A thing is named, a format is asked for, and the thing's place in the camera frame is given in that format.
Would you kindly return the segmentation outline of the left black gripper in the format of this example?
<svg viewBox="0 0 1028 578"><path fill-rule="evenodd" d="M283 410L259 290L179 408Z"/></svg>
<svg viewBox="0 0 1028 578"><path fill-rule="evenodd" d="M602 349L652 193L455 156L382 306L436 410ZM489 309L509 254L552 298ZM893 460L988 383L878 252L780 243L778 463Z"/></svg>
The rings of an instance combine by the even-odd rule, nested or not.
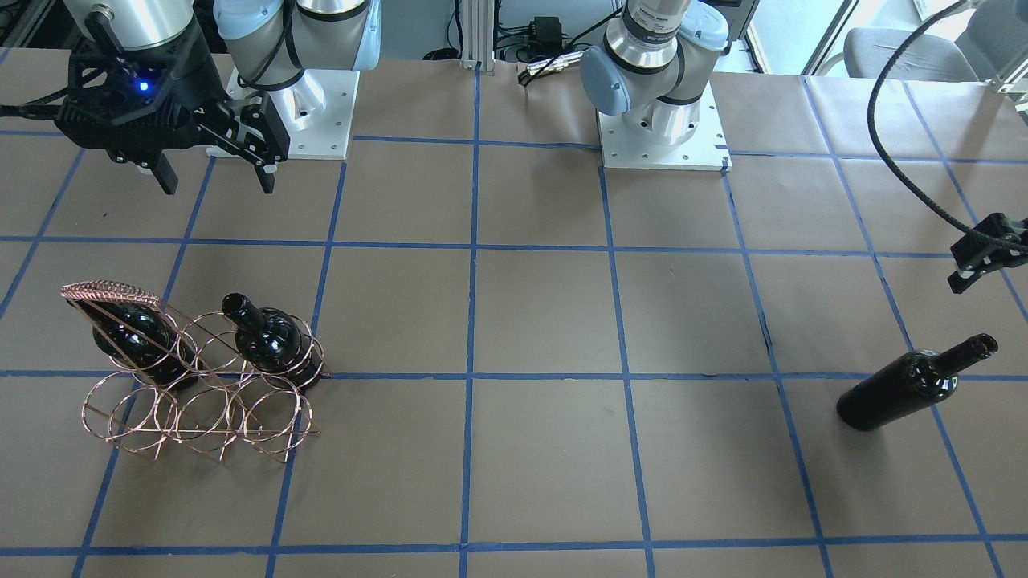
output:
<svg viewBox="0 0 1028 578"><path fill-rule="evenodd" d="M995 246L987 241L965 234L951 246L956 268L948 275L948 288L954 294L962 294L983 275L1005 267L1020 267L1027 263L1026 220L1009 219L1004 213L996 213L997 226L978 226L977 231L992 238L1000 238L1009 246Z"/></svg>

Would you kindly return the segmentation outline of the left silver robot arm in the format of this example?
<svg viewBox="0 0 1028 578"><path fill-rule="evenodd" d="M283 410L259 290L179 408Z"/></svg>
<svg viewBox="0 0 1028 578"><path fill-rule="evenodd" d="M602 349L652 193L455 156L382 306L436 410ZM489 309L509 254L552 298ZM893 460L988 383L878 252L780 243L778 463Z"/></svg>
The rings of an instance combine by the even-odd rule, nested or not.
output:
<svg viewBox="0 0 1028 578"><path fill-rule="evenodd" d="M921 23L885 63L871 88L867 129L878 157L903 186L961 231L951 246L951 292L960 294L992 270L1026 262L1026 223L1003 213L967 226L941 209L885 149L876 125L879 94L900 56L933 23L979 7L957 1ZM625 169L722 169L715 132L701 124L712 102L709 80L727 46L729 26L708 5L691 1L628 1L605 25L603 41L581 53L581 84L596 109L603 160Z"/></svg>

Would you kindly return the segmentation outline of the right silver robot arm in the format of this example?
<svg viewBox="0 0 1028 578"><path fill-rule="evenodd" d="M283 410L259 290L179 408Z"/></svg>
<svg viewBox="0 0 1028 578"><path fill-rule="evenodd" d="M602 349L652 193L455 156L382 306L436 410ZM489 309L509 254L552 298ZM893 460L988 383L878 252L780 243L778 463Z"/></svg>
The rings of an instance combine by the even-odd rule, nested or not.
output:
<svg viewBox="0 0 1028 578"><path fill-rule="evenodd" d="M378 1L216 1L216 30L241 95L222 84L190 1L69 1L84 36L67 62L56 128L82 148L154 175L177 175L166 151L209 146L253 165L272 193L273 169L323 120L329 91L316 71L358 73L381 55Z"/></svg>

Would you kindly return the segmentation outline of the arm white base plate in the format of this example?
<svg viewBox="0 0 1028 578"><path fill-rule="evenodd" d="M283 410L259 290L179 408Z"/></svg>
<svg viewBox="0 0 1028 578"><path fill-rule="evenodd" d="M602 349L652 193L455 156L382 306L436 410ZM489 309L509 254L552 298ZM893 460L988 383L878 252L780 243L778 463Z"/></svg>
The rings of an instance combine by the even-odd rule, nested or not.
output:
<svg viewBox="0 0 1028 578"><path fill-rule="evenodd" d="M596 121L605 168L717 172L733 168L709 83L693 103L653 101L623 115L598 112Z"/></svg>
<svg viewBox="0 0 1028 578"><path fill-rule="evenodd" d="M289 160L345 160L359 71L308 69L269 92L289 134Z"/></svg>

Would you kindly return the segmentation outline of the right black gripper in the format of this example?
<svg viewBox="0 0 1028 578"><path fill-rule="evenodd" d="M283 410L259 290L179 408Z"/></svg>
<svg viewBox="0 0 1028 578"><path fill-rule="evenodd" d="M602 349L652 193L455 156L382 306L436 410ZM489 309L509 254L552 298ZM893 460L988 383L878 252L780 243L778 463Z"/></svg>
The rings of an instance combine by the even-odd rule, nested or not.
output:
<svg viewBox="0 0 1028 578"><path fill-rule="evenodd" d="M236 136L262 193L287 161L288 129L269 92L250 92L238 115L222 88L195 16L78 16L84 33L67 62L56 128L78 146L150 169L166 195L177 174L166 150L223 145Z"/></svg>

